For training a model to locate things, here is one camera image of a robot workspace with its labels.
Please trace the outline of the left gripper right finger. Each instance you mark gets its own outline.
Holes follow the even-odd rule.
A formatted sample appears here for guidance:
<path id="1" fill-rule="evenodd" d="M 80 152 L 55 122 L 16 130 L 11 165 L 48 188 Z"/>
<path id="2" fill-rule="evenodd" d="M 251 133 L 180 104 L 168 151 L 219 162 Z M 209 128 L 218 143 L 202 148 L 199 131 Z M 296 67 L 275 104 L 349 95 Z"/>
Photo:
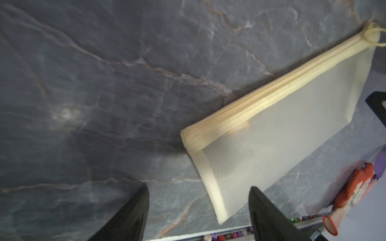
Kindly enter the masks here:
<path id="1" fill-rule="evenodd" d="M 252 186 L 248 196 L 248 207 L 257 241 L 308 241 L 309 238 L 281 213 L 260 191 Z"/>

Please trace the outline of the yellow mesh pouch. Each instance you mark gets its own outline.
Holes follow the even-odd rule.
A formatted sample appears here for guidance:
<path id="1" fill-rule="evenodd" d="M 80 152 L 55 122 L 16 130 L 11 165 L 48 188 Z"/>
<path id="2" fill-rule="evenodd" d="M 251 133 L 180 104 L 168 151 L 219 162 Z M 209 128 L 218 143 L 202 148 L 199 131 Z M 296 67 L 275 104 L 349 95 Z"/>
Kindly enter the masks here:
<path id="1" fill-rule="evenodd" d="M 181 131 L 219 224 L 351 122 L 384 31 L 371 23 Z"/>

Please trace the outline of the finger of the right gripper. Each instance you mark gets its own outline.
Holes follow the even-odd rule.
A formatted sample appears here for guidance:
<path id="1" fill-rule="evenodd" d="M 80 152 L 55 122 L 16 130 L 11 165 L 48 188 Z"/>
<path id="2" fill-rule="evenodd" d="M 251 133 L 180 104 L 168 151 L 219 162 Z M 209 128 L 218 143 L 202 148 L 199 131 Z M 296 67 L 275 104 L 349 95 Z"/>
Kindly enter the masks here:
<path id="1" fill-rule="evenodd" d="M 384 125 L 384 127 L 386 126 L 386 108 L 383 105 L 385 101 L 386 92 L 381 91 L 375 91 L 365 99 L 366 104 Z"/>

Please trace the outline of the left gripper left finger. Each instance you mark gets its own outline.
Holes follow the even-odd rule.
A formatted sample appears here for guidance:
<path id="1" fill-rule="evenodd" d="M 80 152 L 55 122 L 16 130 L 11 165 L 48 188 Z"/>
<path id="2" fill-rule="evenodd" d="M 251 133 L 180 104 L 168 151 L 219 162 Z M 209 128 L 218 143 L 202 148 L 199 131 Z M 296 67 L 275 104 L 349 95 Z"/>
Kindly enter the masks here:
<path id="1" fill-rule="evenodd" d="M 146 227 L 150 194 L 141 186 L 130 200 L 89 241 L 141 241 Z"/>

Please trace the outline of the red patterned garden glove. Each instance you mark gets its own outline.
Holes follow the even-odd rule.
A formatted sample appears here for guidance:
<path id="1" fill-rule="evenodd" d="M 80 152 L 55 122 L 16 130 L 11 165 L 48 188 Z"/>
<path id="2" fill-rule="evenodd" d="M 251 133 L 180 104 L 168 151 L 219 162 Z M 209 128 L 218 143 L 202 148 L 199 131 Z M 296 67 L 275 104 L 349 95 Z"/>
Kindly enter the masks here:
<path id="1" fill-rule="evenodd" d="M 372 163 L 366 163 L 363 168 L 352 173 L 346 186 L 334 200 L 332 212 L 323 217 L 324 228 L 329 234 L 339 234 L 339 228 L 349 211 L 358 205 L 377 183 L 373 178 L 374 174 L 375 167 Z"/>

